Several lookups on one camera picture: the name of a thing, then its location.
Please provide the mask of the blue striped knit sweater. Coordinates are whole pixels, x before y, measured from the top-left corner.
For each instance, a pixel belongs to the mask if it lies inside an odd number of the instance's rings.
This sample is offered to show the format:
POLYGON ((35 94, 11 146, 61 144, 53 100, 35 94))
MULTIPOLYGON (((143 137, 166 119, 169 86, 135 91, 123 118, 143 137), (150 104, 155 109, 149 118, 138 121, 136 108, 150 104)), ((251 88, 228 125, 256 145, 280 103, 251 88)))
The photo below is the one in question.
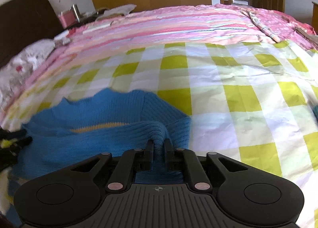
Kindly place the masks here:
POLYGON ((119 157, 145 148, 149 140, 154 142, 153 169, 138 173, 136 181, 182 182, 180 172, 167 172, 162 150, 166 139, 174 147, 187 148, 190 125, 188 115, 152 92, 104 89, 78 101, 63 99, 22 125, 33 141, 9 173, 8 194, 16 192, 19 179, 35 179, 103 152, 119 157))

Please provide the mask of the white pillow with pink dots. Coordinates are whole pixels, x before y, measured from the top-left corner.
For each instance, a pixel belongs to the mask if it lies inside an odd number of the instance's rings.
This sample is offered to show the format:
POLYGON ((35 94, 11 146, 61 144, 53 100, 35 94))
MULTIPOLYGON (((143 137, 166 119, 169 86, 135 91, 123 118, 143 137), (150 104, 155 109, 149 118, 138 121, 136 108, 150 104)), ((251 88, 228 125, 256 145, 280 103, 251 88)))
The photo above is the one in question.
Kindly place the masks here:
POLYGON ((54 40, 39 40, 25 47, 1 68, 1 110, 6 108, 25 80, 46 61, 55 47, 54 40))

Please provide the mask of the yellow white checkered bedsheet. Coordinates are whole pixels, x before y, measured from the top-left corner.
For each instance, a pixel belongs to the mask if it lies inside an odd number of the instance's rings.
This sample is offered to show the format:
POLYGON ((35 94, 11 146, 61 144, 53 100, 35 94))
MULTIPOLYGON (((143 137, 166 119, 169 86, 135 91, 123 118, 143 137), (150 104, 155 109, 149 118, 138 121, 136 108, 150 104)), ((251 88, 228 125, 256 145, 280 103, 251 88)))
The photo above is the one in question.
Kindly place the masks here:
POLYGON ((317 50, 289 40, 73 46, 34 73, 3 126, 104 88, 152 91, 192 118, 198 154, 216 150, 293 181, 305 197, 298 224, 317 227, 317 50))

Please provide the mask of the dark wooden headboard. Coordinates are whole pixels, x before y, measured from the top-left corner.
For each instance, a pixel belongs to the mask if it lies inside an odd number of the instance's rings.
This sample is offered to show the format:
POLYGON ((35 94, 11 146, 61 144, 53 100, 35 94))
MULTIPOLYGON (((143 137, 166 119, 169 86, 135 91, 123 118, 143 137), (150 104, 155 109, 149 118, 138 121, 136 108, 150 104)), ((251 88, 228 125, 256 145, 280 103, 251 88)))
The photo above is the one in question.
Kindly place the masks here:
POLYGON ((48 0, 10 0, 0 10, 1 67, 29 44, 64 31, 48 0))

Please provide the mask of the pink striped quilt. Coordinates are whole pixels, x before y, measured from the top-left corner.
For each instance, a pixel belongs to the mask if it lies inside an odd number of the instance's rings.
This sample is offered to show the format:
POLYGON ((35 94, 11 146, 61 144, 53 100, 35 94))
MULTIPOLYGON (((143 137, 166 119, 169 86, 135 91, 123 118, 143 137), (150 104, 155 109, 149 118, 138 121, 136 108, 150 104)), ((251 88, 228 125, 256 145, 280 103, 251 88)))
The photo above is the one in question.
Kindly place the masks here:
POLYGON ((153 44, 199 41, 221 45, 292 40, 304 50, 317 49, 317 29, 275 10, 237 5, 160 8, 103 19, 63 31, 51 40, 55 49, 9 100, 1 116, 20 94, 50 67, 88 57, 91 49, 122 52, 153 44))

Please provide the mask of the pink storage box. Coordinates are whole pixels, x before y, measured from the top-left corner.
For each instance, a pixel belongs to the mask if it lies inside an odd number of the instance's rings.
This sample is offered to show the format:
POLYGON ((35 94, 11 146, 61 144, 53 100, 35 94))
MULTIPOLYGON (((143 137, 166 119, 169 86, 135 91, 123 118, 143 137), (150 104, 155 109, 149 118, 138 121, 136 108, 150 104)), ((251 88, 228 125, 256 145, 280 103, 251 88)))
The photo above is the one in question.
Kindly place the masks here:
POLYGON ((59 21, 64 29, 75 24, 77 19, 72 10, 66 10, 58 15, 59 21))

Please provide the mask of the white folded cloth on nightstand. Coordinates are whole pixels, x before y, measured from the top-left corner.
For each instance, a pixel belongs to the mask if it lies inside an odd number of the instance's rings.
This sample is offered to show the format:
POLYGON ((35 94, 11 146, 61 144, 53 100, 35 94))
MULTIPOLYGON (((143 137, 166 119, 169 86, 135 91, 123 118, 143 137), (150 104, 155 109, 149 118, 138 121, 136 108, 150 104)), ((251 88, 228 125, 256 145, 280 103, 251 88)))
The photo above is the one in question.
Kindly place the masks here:
POLYGON ((135 4, 126 4, 112 9, 102 8, 98 11, 97 19, 107 19, 116 16, 125 16, 134 11, 136 7, 137 5, 135 4))

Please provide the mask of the steel thermos cup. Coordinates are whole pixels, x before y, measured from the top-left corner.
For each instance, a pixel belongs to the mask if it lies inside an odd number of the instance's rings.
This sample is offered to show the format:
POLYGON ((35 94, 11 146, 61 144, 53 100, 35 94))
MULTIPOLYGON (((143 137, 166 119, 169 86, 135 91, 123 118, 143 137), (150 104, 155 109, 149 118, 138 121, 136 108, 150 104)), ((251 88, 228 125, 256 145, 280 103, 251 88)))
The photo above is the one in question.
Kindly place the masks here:
POLYGON ((81 14, 80 14, 80 11, 78 9, 78 6, 77 4, 73 4, 72 7, 71 7, 72 11, 73 11, 73 14, 77 20, 77 22, 80 22, 81 21, 81 14))

